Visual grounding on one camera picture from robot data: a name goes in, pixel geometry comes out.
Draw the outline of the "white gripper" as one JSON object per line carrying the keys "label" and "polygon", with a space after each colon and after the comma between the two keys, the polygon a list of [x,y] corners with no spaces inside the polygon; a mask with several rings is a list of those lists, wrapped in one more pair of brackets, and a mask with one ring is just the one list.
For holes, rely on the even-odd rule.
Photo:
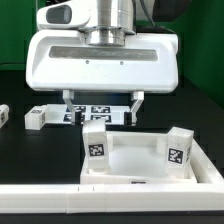
{"label": "white gripper", "polygon": [[87,45],[78,31],[42,30],[29,45],[26,81],[34,90],[64,90],[72,125],[80,125],[82,117],[72,104],[72,90],[133,92],[124,125],[135,126],[144,92],[167,93],[176,88],[177,51],[175,34],[139,33],[127,36],[125,45],[117,47]]}

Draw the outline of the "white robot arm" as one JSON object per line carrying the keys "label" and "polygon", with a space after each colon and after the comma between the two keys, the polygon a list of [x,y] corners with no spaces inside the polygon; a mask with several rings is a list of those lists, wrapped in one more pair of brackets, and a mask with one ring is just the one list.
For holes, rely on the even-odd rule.
{"label": "white robot arm", "polygon": [[[178,85],[178,36],[158,25],[173,21],[191,0],[67,0],[37,11],[38,31],[27,55],[26,82],[36,91],[60,91],[62,105],[36,106],[26,127],[74,124],[110,115],[112,124],[136,123],[144,94],[170,93]],[[131,93],[133,105],[115,111],[95,106],[82,113],[78,91]]]}

